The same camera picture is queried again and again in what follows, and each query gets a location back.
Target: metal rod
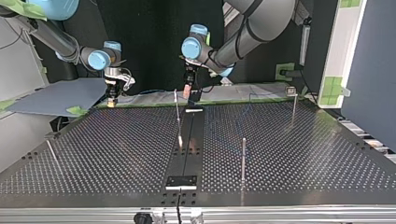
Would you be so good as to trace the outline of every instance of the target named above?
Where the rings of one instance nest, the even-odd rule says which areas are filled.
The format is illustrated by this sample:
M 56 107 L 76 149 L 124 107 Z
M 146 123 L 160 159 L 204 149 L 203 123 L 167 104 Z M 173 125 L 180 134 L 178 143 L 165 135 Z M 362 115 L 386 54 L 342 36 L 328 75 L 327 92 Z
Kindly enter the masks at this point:
M 242 189 L 245 188 L 245 166 L 246 166 L 246 155 L 247 155 L 247 139 L 242 139 Z
M 50 143 L 49 139 L 47 139 L 47 145 L 49 146 L 49 151 L 50 151 L 50 154 L 52 155 L 53 159 L 55 159 L 57 161 L 58 158 L 56 157 L 55 151 L 53 150 L 52 144 Z
M 294 96 L 293 118 L 294 118 L 294 116 L 295 116 L 295 114 L 296 114 L 297 100 L 298 100 L 298 94 L 296 94 L 296 95 Z
M 176 103 L 176 113 L 177 113 L 177 127 L 178 127 L 178 144 L 180 147 L 183 147 L 183 138 L 181 137 L 181 120 L 180 113 L 178 110 L 178 98 L 177 98 L 177 90 L 174 91 L 175 103 Z

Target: cable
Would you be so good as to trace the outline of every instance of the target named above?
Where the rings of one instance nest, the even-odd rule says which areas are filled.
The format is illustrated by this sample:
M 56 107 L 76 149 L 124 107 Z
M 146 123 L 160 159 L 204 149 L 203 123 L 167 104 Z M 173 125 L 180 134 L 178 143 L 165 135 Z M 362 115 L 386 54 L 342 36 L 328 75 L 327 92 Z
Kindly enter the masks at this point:
M 18 38 L 16 39 L 16 40 L 14 40 L 12 43 L 10 43 L 10 44 L 7 44 L 7 45 L 5 45 L 5 46 L 3 46 L 3 47 L 1 47 L 0 49 L 6 49 L 6 48 L 8 48 L 8 47 L 11 47 L 11 46 L 13 46 L 15 43 L 17 43 L 18 42 L 18 40 L 20 40 L 21 39 L 21 37 L 22 37 L 22 34 L 23 34 L 23 30 L 21 29 L 21 33 L 18 35 Z
M 90 2 L 94 5 L 94 6 L 98 6 L 98 4 L 97 3 L 95 3 L 95 2 L 93 2 L 93 0 L 90 0 Z
M 213 86 L 210 88 L 210 90 L 208 90 L 208 91 L 204 91 L 204 89 L 202 89 L 202 92 L 203 92 L 203 93 L 210 93 L 210 92 L 213 91 L 213 89 L 215 89 L 215 85 L 213 85 Z
M 180 207 L 179 207 L 179 204 L 180 204 L 180 193 L 178 194 L 176 210 L 177 210 L 177 220 L 178 220 L 178 224 L 181 224 L 181 223 L 183 223 L 183 222 L 182 222 L 182 220 L 181 220 L 181 214 L 180 214 Z
M 240 44 L 240 40 L 241 40 L 241 35 L 242 35 L 242 31 L 244 30 L 244 25 L 246 24 L 248 18 L 246 16 L 244 16 L 244 18 L 242 19 L 242 23 L 241 26 L 238 29 L 238 33 L 235 39 L 235 53 L 236 53 L 236 57 L 238 57 L 239 60 L 243 60 L 244 58 L 239 54 L 239 44 Z
M 311 88 L 309 88 L 308 83 L 306 82 L 306 79 L 305 79 L 305 77 L 304 77 L 303 71 L 302 71 L 302 70 L 299 70 L 299 71 L 300 71 L 301 77 L 303 78 L 303 81 L 304 81 L 305 86 L 308 88 L 309 93 L 311 93 L 312 98 L 314 98 L 315 103 L 318 105 L 318 99 L 315 97 L 315 95 L 314 95 L 314 93 L 312 92 Z
M 9 23 L 9 21 L 7 21 L 6 19 L 3 19 L 3 20 L 4 20 L 4 21 L 6 22 L 6 24 L 9 26 L 9 28 L 11 28 L 12 32 L 14 32 L 15 35 L 19 35 L 18 32 L 14 29 L 14 27 L 12 27 L 12 25 Z M 25 40 L 24 38 L 22 38 L 22 36 L 21 36 L 21 41 L 23 41 L 23 43 L 25 43 L 25 44 L 27 44 L 27 45 L 29 45 L 29 46 L 32 46 L 27 40 Z

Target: robot end effector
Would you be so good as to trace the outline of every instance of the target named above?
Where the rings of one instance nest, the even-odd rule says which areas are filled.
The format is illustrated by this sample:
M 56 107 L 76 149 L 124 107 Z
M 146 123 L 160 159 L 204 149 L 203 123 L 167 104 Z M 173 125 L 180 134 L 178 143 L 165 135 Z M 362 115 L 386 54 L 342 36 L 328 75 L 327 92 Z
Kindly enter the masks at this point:
M 131 71 L 120 66 L 125 61 L 121 60 L 121 44 L 118 42 L 106 41 L 103 49 L 81 49 L 81 62 L 94 70 L 104 71 L 108 107 L 115 107 L 121 92 L 135 84 Z

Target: green tape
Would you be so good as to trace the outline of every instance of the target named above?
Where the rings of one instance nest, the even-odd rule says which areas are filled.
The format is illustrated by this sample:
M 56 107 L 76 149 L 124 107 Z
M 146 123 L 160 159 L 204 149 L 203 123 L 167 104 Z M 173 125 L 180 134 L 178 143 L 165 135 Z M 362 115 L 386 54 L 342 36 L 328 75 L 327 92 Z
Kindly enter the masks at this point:
M 7 107 L 13 105 L 15 100 L 0 101 L 0 111 L 4 111 Z
M 47 20 L 44 9 L 35 4 L 24 3 L 21 0 L 0 0 L 0 6 L 32 19 Z
M 358 7 L 361 5 L 361 0 L 341 0 L 340 7 Z
M 88 113 L 88 110 L 81 108 L 81 106 L 72 106 L 66 109 L 67 112 L 69 112 L 72 115 L 77 115 L 77 116 L 82 116 Z
M 206 44 L 210 46 L 210 32 L 207 33 Z
M 276 81 L 293 81 L 292 77 L 285 77 L 283 75 L 280 75 L 280 71 L 286 70 L 286 71 L 294 71 L 294 63 L 282 63 L 282 64 L 277 64 L 276 65 L 276 75 L 275 75 L 275 80 Z
M 338 97 L 342 94 L 342 81 L 342 77 L 325 77 L 320 98 L 321 105 L 337 105 Z

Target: black cable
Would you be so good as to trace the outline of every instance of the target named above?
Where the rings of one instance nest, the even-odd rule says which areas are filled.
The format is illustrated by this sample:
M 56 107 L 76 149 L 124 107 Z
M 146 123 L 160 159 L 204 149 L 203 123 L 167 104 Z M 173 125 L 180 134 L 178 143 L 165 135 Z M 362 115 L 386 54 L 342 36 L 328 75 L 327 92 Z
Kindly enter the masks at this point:
M 180 214 L 180 208 L 179 208 L 179 204 L 180 204 L 180 193 L 178 194 L 178 199 L 177 199 L 177 207 L 176 207 L 176 210 L 177 210 L 177 219 L 178 219 L 178 224 L 181 224 L 181 223 L 182 223 L 182 220 L 181 220 L 181 214 Z
M 203 93 L 210 93 L 210 92 L 213 91 L 213 89 L 215 89 L 215 85 L 213 85 L 213 86 L 210 88 L 210 90 L 208 90 L 208 91 L 204 91 L 204 89 L 203 89 L 202 92 L 203 92 Z
M 299 70 L 299 71 L 300 71 L 301 77 L 303 78 L 303 81 L 304 81 L 305 86 L 308 88 L 309 93 L 311 93 L 312 98 L 314 98 L 315 103 L 318 105 L 318 99 L 315 97 L 315 95 L 314 95 L 314 93 L 312 92 L 311 88 L 309 88 L 308 83 L 306 82 L 306 79 L 305 79 L 305 77 L 304 77 L 303 71 L 302 71 L 302 70 Z
M 244 19 L 242 19 L 241 26 L 238 29 L 238 33 L 237 33 L 236 39 L 235 39 L 235 53 L 236 53 L 236 57 L 238 57 L 239 60 L 244 59 L 239 53 L 239 44 L 241 41 L 242 31 L 244 30 L 244 25 L 246 24 L 247 20 L 248 20 L 248 18 L 246 16 L 244 16 Z
M 21 39 L 22 34 L 23 34 L 23 30 L 21 29 L 21 33 L 20 33 L 20 35 L 18 35 L 18 38 L 17 38 L 16 40 L 14 40 L 14 41 L 13 41 L 12 43 L 10 43 L 10 44 L 7 44 L 7 45 L 1 47 L 0 49 L 6 49 L 6 48 L 8 48 L 8 47 L 11 47 L 11 46 L 14 45 L 15 43 L 17 43 L 18 40 Z

